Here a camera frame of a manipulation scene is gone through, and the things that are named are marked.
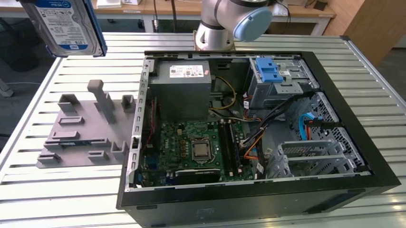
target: metal table surface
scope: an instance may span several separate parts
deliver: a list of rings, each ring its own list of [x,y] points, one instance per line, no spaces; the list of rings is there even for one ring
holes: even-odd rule
[[[107,57],[56,59],[0,154],[0,227],[134,228],[115,209],[121,165],[38,169],[64,93],[95,99],[91,79],[113,99],[138,95],[145,50],[193,50],[193,34],[106,33]],[[352,42],[338,37],[262,36],[238,50],[314,51],[401,182],[406,183],[406,106]],[[218,223],[225,227],[406,227],[406,185],[326,214]]]

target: gray 3d printed part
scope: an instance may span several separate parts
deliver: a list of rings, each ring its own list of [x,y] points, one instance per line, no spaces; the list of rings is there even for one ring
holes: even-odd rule
[[[38,157],[39,168],[122,164],[131,142],[135,99],[111,100],[103,82],[88,84],[95,101],[63,95],[62,111]]]

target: yellow wire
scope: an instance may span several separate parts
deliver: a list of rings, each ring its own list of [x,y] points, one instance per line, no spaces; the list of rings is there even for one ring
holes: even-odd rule
[[[231,84],[226,81],[226,79],[222,78],[221,76],[215,76],[215,77],[217,77],[218,79],[221,79],[221,80],[229,85],[230,89],[233,90],[234,99],[233,99],[231,104],[229,104],[227,106],[225,106],[225,107],[218,107],[218,108],[209,108],[209,110],[223,110],[223,109],[230,108],[230,107],[234,105],[235,100],[237,100],[237,95],[235,95],[235,90],[234,90]]]
[[[243,119],[245,119],[245,120],[253,120],[254,118],[247,118],[246,115],[243,114]]]

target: orange wire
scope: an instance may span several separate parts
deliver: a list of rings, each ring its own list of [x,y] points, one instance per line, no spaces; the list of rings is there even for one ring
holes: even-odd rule
[[[249,100],[250,98],[253,98],[253,96],[247,96],[246,98],[243,98],[243,101]]]
[[[312,139],[312,135],[310,135],[310,127],[306,126],[306,135],[308,135],[308,140]]]
[[[253,143],[250,149],[247,150],[246,154],[243,155],[243,157],[245,157],[246,159],[258,159],[258,157],[255,157],[255,156],[249,156],[249,154],[250,154],[251,149],[255,147],[255,145],[257,145],[257,143],[258,143],[258,141],[261,140],[261,138],[262,138],[263,135],[265,135],[265,132],[262,132],[261,136],[258,137],[258,139],[257,139],[255,142]]]
[[[246,110],[243,111],[243,119],[245,119],[245,120],[253,120],[254,118],[249,118],[249,117],[247,117],[247,111],[249,111],[249,109],[246,109]]]

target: floor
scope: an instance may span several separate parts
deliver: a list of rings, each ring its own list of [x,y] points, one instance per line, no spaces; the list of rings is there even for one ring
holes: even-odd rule
[[[145,30],[138,27],[137,20],[114,20],[114,23],[110,23],[107,20],[99,20],[99,24],[105,32],[145,32]],[[179,32],[191,32],[198,26],[198,21],[179,21],[178,30]],[[173,23],[170,21],[161,21],[159,31],[173,32]],[[0,78],[6,83],[40,83],[43,81],[54,63],[54,58],[50,56],[43,44],[36,45],[34,51],[39,58],[39,66],[28,72],[14,72],[8,65],[0,60]],[[405,62],[406,49],[397,48],[390,51],[388,57],[378,66],[380,72],[404,98],[406,98]],[[10,98],[0,96],[0,134],[12,134],[39,85],[11,84],[10,87],[15,92],[14,96]],[[6,143],[7,137],[0,137],[0,150]]]

